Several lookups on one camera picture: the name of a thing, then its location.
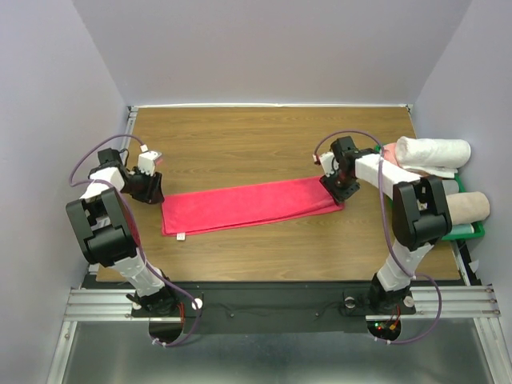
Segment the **pink microfiber towel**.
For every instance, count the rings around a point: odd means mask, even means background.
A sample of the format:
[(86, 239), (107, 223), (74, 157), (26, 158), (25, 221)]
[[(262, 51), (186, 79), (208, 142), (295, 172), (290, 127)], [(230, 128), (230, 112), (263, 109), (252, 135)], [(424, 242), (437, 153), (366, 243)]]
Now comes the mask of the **pink microfiber towel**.
[(317, 177), (172, 194), (162, 204), (162, 235), (204, 234), (343, 209)]

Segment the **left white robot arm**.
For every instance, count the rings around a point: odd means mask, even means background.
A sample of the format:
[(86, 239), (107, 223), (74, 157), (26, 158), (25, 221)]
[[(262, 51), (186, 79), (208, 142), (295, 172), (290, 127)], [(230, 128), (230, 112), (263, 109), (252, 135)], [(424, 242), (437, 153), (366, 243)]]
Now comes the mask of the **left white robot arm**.
[(135, 310), (166, 317), (178, 308), (178, 296), (164, 283), (165, 274), (142, 255), (135, 220), (122, 200), (127, 194), (149, 205), (164, 202), (162, 174), (156, 171), (161, 156), (142, 145), (137, 165), (128, 169), (120, 150), (100, 150), (86, 192), (66, 205), (66, 213), (88, 263), (123, 276), (135, 288), (127, 296)]

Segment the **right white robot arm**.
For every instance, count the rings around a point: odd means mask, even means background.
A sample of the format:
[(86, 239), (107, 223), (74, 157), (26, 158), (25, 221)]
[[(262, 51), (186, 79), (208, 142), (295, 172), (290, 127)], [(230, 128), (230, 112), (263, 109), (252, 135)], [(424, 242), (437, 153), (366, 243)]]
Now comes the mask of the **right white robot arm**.
[(334, 140), (324, 154), (314, 152), (323, 169), (320, 183), (338, 205), (367, 182), (378, 189), (379, 199), (392, 201), (392, 211), (381, 212), (389, 255), (372, 277), (366, 304), (386, 312), (403, 304), (416, 269), (435, 244), (452, 229), (442, 180), (421, 177), (385, 160), (384, 149), (359, 149), (349, 132)]

